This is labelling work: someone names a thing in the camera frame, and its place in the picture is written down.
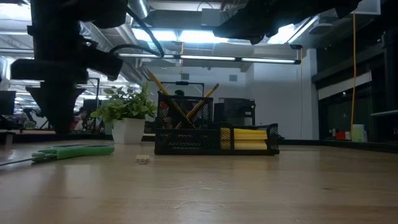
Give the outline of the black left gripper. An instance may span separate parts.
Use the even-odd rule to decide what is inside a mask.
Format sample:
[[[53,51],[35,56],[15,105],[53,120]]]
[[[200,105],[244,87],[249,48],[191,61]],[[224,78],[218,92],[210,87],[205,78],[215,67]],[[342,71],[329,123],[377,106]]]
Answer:
[[[86,65],[73,57],[62,59],[20,58],[11,64],[13,80],[37,80],[56,84],[86,84]],[[68,134],[74,119],[76,99],[84,88],[72,87],[27,87],[44,116],[57,134]]]

